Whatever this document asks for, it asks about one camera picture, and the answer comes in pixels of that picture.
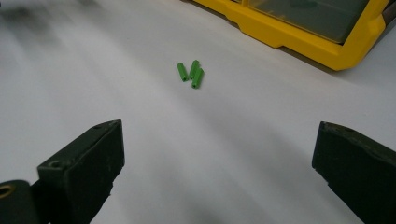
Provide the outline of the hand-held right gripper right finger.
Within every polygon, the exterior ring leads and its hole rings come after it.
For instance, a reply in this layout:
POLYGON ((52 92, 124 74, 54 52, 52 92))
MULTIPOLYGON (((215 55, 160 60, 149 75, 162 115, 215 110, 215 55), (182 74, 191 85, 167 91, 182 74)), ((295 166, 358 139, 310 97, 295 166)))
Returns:
POLYGON ((312 167, 364 224, 396 224, 396 152, 322 121, 312 167))

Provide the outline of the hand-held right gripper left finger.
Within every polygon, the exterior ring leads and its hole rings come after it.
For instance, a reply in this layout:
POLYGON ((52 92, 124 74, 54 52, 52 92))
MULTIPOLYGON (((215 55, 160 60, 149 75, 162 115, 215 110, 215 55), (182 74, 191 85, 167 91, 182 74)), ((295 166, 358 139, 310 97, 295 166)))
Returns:
POLYGON ((43 224, 90 224, 124 166, 119 119, 91 127, 37 167, 35 202, 43 224))

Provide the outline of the yellow black organizer box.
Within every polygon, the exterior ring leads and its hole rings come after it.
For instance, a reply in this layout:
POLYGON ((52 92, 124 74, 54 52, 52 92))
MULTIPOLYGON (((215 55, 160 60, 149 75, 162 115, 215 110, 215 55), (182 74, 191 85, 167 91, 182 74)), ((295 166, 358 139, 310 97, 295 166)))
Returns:
POLYGON ((369 0, 344 44, 248 9, 248 0, 192 0, 208 7, 239 30, 273 48, 286 48, 335 71, 356 66, 396 20, 396 0, 369 0))

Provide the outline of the white work surface sheet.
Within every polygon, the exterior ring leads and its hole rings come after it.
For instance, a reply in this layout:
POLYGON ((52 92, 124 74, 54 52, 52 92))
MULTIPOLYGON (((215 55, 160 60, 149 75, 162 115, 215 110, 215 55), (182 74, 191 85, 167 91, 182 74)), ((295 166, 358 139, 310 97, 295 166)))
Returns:
POLYGON ((322 121, 396 150, 396 28, 334 72, 187 0, 0 0, 0 182, 113 119, 125 164, 92 224, 361 224, 312 155, 322 121))

